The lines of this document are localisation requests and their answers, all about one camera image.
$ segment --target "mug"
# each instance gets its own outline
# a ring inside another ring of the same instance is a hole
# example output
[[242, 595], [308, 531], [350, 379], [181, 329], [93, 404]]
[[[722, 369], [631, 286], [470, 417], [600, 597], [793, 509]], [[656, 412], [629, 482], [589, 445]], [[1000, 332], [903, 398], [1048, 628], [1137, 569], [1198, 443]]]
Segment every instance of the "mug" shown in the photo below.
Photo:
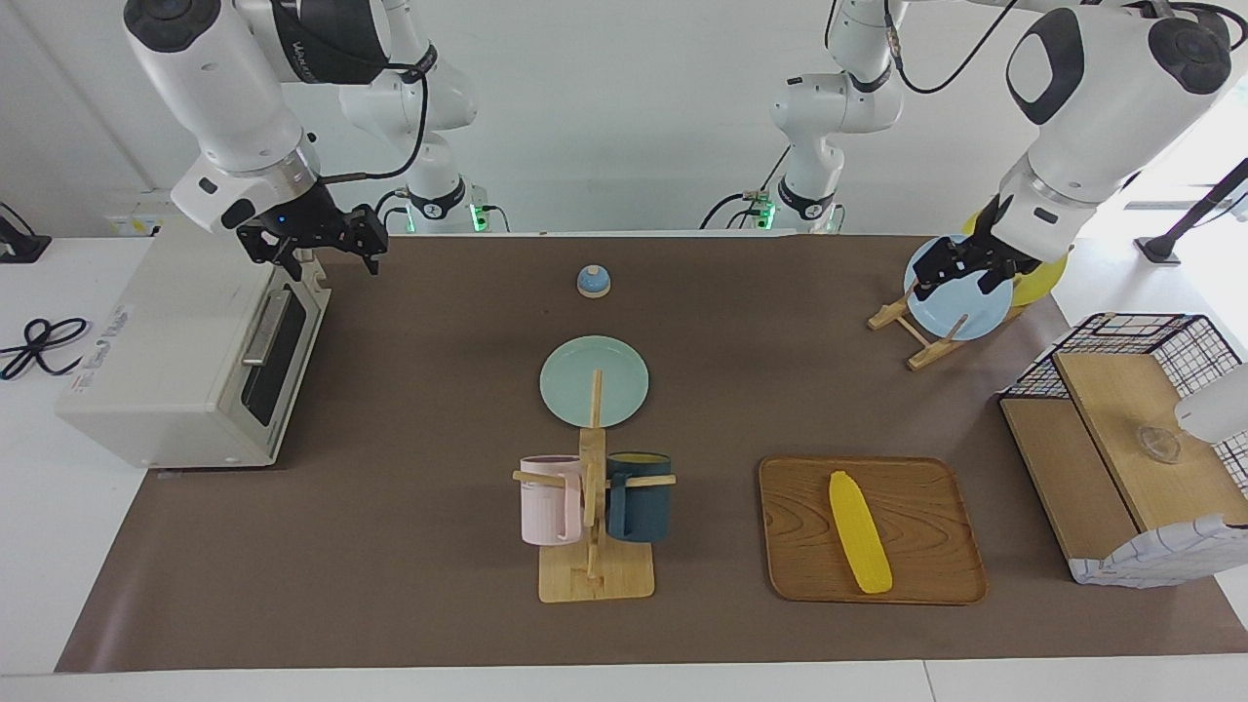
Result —
[[580, 458], [530, 456], [520, 458], [528, 473], [559, 476], [564, 487], [520, 483], [520, 538], [534, 546], [563, 546], [582, 537]]
[[668, 536], [671, 486], [626, 487], [628, 478], [671, 475], [671, 458], [663, 453], [628, 452], [607, 457], [607, 533], [619, 541], [653, 543]]

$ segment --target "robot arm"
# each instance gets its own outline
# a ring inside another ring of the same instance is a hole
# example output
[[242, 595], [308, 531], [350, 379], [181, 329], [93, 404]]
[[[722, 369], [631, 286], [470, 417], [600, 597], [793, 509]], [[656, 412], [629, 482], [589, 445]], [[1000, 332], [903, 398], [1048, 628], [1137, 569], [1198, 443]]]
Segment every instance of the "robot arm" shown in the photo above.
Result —
[[376, 274], [388, 249], [371, 206], [342, 212], [326, 187], [377, 176], [322, 177], [281, 81], [342, 85], [352, 121], [413, 154], [403, 171], [409, 199], [443, 205], [422, 215], [458, 231], [475, 224], [446, 141], [431, 134], [414, 151], [422, 126], [464, 126], [475, 102], [463, 75], [437, 61], [408, 0], [127, 0], [125, 24], [149, 77], [200, 144], [175, 204], [200, 226], [236, 235], [255, 261], [298, 279], [296, 251], [331, 246]]
[[[388, 247], [384, 227], [367, 205], [337, 209], [272, 65], [235, 5], [129, 0], [124, 17], [135, 55], [200, 142], [198, 160], [173, 186], [173, 202], [200, 226], [236, 235], [255, 261], [281, 265], [295, 279], [302, 275], [296, 251], [319, 246], [357, 254], [376, 272]], [[379, 72], [377, 44], [377, 65], [362, 59], [349, 69]], [[291, 45], [311, 47], [306, 40]], [[318, 70], [316, 54], [303, 54], [308, 70]]]
[[[887, 129], [900, 115], [896, 27], [907, 2], [894, 0], [886, 12], [885, 1], [842, 4], [829, 46], [844, 70], [791, 79], [773, 110], [792, 145], [773, 199], [781, 204], [776, 226], [820, 229], [844, 167], [831, 137]], [[1203, 115], [1229, 76], [1228, 31], [1212, 12], [1174, 16], [1164, 5], [1075, 0], [1013, 6], [1043, 12], [1006, 72], [1011, 95], [1040, 136], [1002, 180], [977, 236], [963, 245], [946, 241], [916, 265], [920, 297], [981, 270], [991, 271], [981, 280], [987, 291], [1061, 259], [1096, 206]]]
[[1040, 127], [962, 245], [915, 265], [917, 296], [987, 270], [990, 292], [1060, 260], [1098, 205], [1182, 135], [1231, 75], [1226, 24], [1211, 12], [1060, 7], [1015, 47], [1007, 84]]

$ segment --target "power cord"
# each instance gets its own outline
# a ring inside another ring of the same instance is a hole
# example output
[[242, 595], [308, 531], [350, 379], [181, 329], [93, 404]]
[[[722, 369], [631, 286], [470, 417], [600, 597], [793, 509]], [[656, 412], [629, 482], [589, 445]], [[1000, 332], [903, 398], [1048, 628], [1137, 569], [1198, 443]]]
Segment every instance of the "power cord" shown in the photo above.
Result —
[[[82, 317], [70, 317], [67, 320], [56, 322], [55, 325], [42, 317], [30, 320], [26, 324], [24, 336], [26, 337], [26, 344], [21, 346], [10, 346], [9, 349], [0, 349], [0, 356], [7, 356], [10, 353], [16, 353], [17, 356], [9, 361], [9, 363], [0, 370], [0, 381], [16, 380], [30, 363], [37, 363], [39, 367], [44, 368], [44, 372], [51, 376], [62, 376], [77, 367], [79, 362], [82, 361], [80, 357], [77, 361], [65, 366], [64, 368], [52, 368], [44, 360], [44, 352], [52, 349], [60, 349], [61, 346], [72, 344], [77, 341], [86, 330], [91, 327], [91, 322], [84, 320]], [[57, 336], [57, 332], [65, 329], [71, 329], [71, 331]]]
[[406, 207], [391, 207], [389, 210], [387, 210], [386, 214], [382, 215], [382, 226], [387, 226], [388, 227], [388, 225], [389, 225], [389, 216], [391, 215], [396, 215], [396, 214], [397, 215], [406, 215], [407, 214], [407, 209]]
[[1239, 41], [1231, 45], [1231, 50], [1234, 51], [1244, 44], [1244, 39], [1248, 37], [1248, 20], [1244, 20], [1243, 15], [1229, 10], [1221, 5], [1211, 5], [1208, 2], [1171, 2], [1172, 10], [1204, 10], [1206, 12], [1213, 12], [1216, 15], [1222, 15], [1223, 17], [1236, 22], [1239, 26]]
[[740, 212], [733, 215], [733, 219], [728, 220], [728, 226], [724, 229], [733, 229], [736, 222], [736, 217], [741, 217], [741, 222], [736, 225], [736, 229], [745, 229], [745, 222], [750, 221], [750, 216], [758, 216], [760, 212], [758, 210], [741, 210]]
[[404, 191], [402, 189], [398, 189], [398, 190], [391, 190], [386, 195], [382, 195], [382, 199], [377, 201], [377, 206], [373, 207], [373, 211], [374, 212], [381, 212], [382, 207], [384, 207], [386, 204], [391, 201], [391, 199], [393, 199], [393, 197], [402, 197], [403, 194], [404, 194]]
[[789, 156], [790, 151], [792, 151], [792, 144], [785, 146], [784, 154], [780, 154], [780, 159], [776, 161], [776, 165], [771, 166], [771, 172], [768, 174], [768, 179], [763, 181], [763, 185], [759, 187], [759, 190], [761, 190], [763, 192], [768, 191], [768, 186], [771, 185], [771, 179], [775, 177], [776, 171], [780, 170], [780, 164], [784, 164], [784, 160]]
[[508, 234], [512, 232], [512, 222], [507, 220], [507, 210], [499, 207], [498, 205], [484, 205], [480, 209], [480, 211], [482, 212], [498, 212], [499, 215], [503, 215], [503, 226], [507, 227], [507, 232]]
[[313, 44], [321, 46], [322, 49], [328, 50], [331, 54], [336, 54], [338, 57], [346, 59], [353, 64], [359, 64], [361, 66], [368, 66], [372, 69], [382, 69], [382, 70], [407, 71], [414, 79], [419, 79], [421, 75], [428, 72], [433, 67], [433, 62], [437, 61], [438, 59], [438, 52], [436, 49], [433, 49], [432, 44], [429, 45], [429, 52], [427, 52], [426, 56], [422, 57], [416, 64], [391, 64], [387, 61], [373, 61], [371, 59], [364, 59], [363, 56], [356, 56], [349, 51], [343, 51], [342, 49], [338, 49], [324, 37], [318, 36], [312, 31], [308, 31], [308, 29], [303, 26], [303, 22], [301, 22], [296, 15], [291, 14], [291, 11], [282, 5], [281, 0], [268, 0], [268, 4], [273, 6], [275, 11], [280, 12], [280, 15], [275, 15], [275, 20], [278, 21], [285, 20], [286, 22], [297, 26], [300, 29], [301, 36], [311, 39]]
[[361, 180], [389, 180], [392, 177], [398, 177], [403, 175], [407, 169], [412, 167], [416, 162], [417, 156], [421, 155], [421, 147], [424, 146], [424, 127], [429, 117], [429, 80], [428, 76], [421, 76], [421, 126], [417, 129], [416, 134], [416, 146], [412, 147], [412, 154], [407, 157], [398, 169], [384, 172], [384, 174], [368, 174], [368, 172], [356, 172], [356, 174], [341, 174], [324, 176], [323, 180], [326, 185], [334, 185], [338, 182], [356, 182]]
[[736, 202], [738, 200], [745, 200], [745, 194], [738, 192], [735, 195], [729, 195], [728, 197], [716, 202], [715, 206], [711, 207], [709, 212], [706, 212], [706, 217], [703, 220], [703, 224], [698, 229], [699, 230], [706, 229], [706, 225], [710, 224], [710, 219], [714, 217], [716, 212], [723, 210], [729, 202]]
[[412, 167], [412, 164], [416, 162], [416, 159], [421, 155], [421, 146], [424, 145], [424, 127], [429, 114], [428, 77], [429, 77], [429, 71], [432, 71], [438, 62], [438, 50], [433, 46], [433, 44], [429, 44], [429, 47], [428, 50], [426, 50], [424, 56], [421, 56], [421, 60], [414, 64], [373, 61], [371, 59], [356, 56], [349, 51], [343, 51], [342, 49], [334, 46], [332, 42], [324, 40], [321, 36], [317, 36], [312, 31], [308, 31], [307, 27], [303, 26], [302, 22], [300, 22], [298, 17], [291, 14], [291, 11], [287, 10], [280, 0], [270, 0], [270, 4], [273, 6], [273, 17], [278, 24], [286, 22], [292, 26], [300, 27], [301, 34], [303, 36], [312, 40], [312, 42], [317, 44], [318, 46], [329, 51], [331, 54], [334, 54], [341, 59], [346, 59], [348, 61], [363, 66], [369, 66], [381, 70], [403, 71], [402, 80], [404, 84], [408, 85], [413, 82], [421, 84], [421, 126], [417, 130], [416, 146], [412, 149], [412, 154], [407, 157], [407, 161], [404, 161], [402, 166], [399, 166], [393, 171], [383, 174], [369, 174], [369, 172], [339, 174], [339, 175], [324, 176], [321, 180], [326, 185], [336, 185], [339, 182], [356, 182], [361, 180], [389, 180], [392, 177], [403, 175], [403, 172], [407, 171], [407, 169]]
[[[771, 185], [771, 179], [775, 177], [776, 172], [780, 171], [780, 165], [784, 164], [784, 160], [789, 156], [790, 151], [792, 151], [792, 145], [791, 144], [785, 147], [785, 150], [784, 150], [782, 154], [780, 154], [780, 157], [776, 160], [776, 165], [771, 166], [771, 172], [768, 174], [766, 180], [763, 181], [763, 186], [759, 187], [758, 192], [766, 192], [768, 191], [768, 186]], [[699, 230], [706, 229], [706, 225], [710, 224], [711, 217], [714, 217], [716, 212], [719, 212], [725, 206], [728, 206], [728, 204], [735, 202], [738, 200], [750, 200], [750, 199], [751, 199], [751, 194], [750, 192], [738, 192], [735, 195], [729, 195], [728, 197], [725, 197], [725, 199], [720, 200], [719, 202], [716, 202], [715, 206], [710, 209], [710, 212], [706, 212], [706, 217], [703, 220], [701, 226], [699, 226], [698, 229]], [[729, 222], [728, 222], [728, 229], [733, 229], [733, 221], [736, 220], [736, 217], [739, 215], [741, 215], [741, 214], [743, 212], [738, 212], [736, 215], [733, 215], [733, 219], [729, 220]]]
[[1236, 207], [1238, 207], [1239, 204], [1244, 201], [1244, 197], [1248, 197], [1248, 192], [1244, 192], [1243, 195], [1241, 195], [1239, 197], [1237, 197], [1234, 202], [1232, 202], [1224, 210], [1222, 210], [1221, 212], [1218, 212], [1217, 215], [1214, 215], [1213, 219], [1208, 219], [1208, 220], [1204, 220], [1201, 224], [1192, 225], [1192, 229], [1202, 227], [1204, 225], [1212, 225], [1213, 222], [1221, 220], [1222, 217], [1227, 216], [1227, 214], [1231, 212], [1231, 210], [1234, 210]]
[[1001, 14], [997, 15], [997, 19], [993, 20], [992, 24], [988, 26], [988, 30], [983, 32], [983, 36], [980, 37], [980, 41], [976, 42], [975, 47], [971, 49], [971, 52], [967, 54], [966, 59], [962, 60], [962, 64], [957, 66], [957, 69], [952, 74], [950, 74], [947, 79], [945, 79], [934, 87], [919, 87], [917, 85], [911, 82], [910, 76], [906, 75], [905, 62], [901, 60], [901, 36], [899, 36], [897, 34], [897, 25], [892, 21], [892, 10], [889, 9], [889, 4], [890, 2], [885, 0], [884, 25], [887, 27], [889, 51], [892, 54], [892, 62], [897, 66], [897, 75], [901, 76], [901, 81], [905, 82], [906, 87], [909, 87], [910, 90], [920, 95], [932, 95], [935, 92], [945, 90], [946, 87], [948, 87], [951, 82], [957, 80], [957, 76], [962, 75], [962, 71], [966, 70], [966, 66], [971, 65], [971, 60], [975, 59], [976, 54], [980, 52], [980, 49], [983, 49], [983, 45], [988, 41], [988, 37], [991, 37], [992, 34], [997, 31], [997, 27], [1001, 26], [1001, 21], [1006, 19], [1006, 15], [1010, 14], [1010, 10], [1015, 9], [1015, 5], [1018, 4], [1018, 0], [1010, 0], [1010, 2], [1006, 4], [1006, 6], [1001, 10]]
[[827, 45], [827, 35], [832, 32], [832, 21], [836, 19], [836, 0], [832, 0], [832, 7], [827, 10], [827, 26], [824, 27], [824, 49], [831, 51], [831, 46]]

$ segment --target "wooden shelf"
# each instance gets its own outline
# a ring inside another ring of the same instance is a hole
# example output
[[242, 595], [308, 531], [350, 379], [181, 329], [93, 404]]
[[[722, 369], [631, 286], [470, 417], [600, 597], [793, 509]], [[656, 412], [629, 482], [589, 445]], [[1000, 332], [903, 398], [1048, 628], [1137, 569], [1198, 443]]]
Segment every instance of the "wooden shelf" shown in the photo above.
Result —
[[1178, 392], [1156, 358], [1058, 353], [1056, 361], [1141, 531], [1214, 513], [1227, 523], [1248, 523], [1248, 500], [1213, 447], [1183, 436], [1181, 462], [1172, 466], [1154, 461], [1139, 446], [1136, 432], [1143, 425], [1178, 432], [1172, 411]]
[[1002, 400], [1018, 451], [1067, 558], [1104, 558], [1139, 530], [1070, 400]]

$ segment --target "light blue plate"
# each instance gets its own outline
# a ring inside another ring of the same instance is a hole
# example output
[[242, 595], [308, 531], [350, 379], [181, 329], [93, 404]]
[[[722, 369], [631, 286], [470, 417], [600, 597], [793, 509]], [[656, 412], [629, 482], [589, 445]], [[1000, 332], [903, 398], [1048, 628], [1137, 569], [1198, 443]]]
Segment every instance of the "light blue plate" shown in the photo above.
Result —
[[[915, 255], [906, 264], [906, 279], [902, 284], [902, 292], [910, 290], [915, 282], [915, 261], [931, 249], [940, 237], [936, 237], [919, 247]], [[953, 242], [966, 241], [966, 236], [958, 234], [951, 236]], [[1010, 312], [1010, 304], [1013, 301], [1013, 285], [1010, 281], [1002, 282], [996, 290], [985, 295], [980, 291], [980, 279], [987, 271], [951, 280], [936, 289], [927, 300], [922, 302], [914, 295], [909, 299], [910, 314], [924, 329], [945, 337], [962, 315], [970, 315], [962, 329], [953, 335], [953, 341], [970, 341], [978, 339], [997, 329]]]
[[603, 368], [602, 425], [633, 416], [650, 390], [650, 371], [631, 346], [609, 336], [582, 336], [554, 350], [542, 366], [542, 400], [554, 416], [573, 426], [589, 426], [594, 370]]

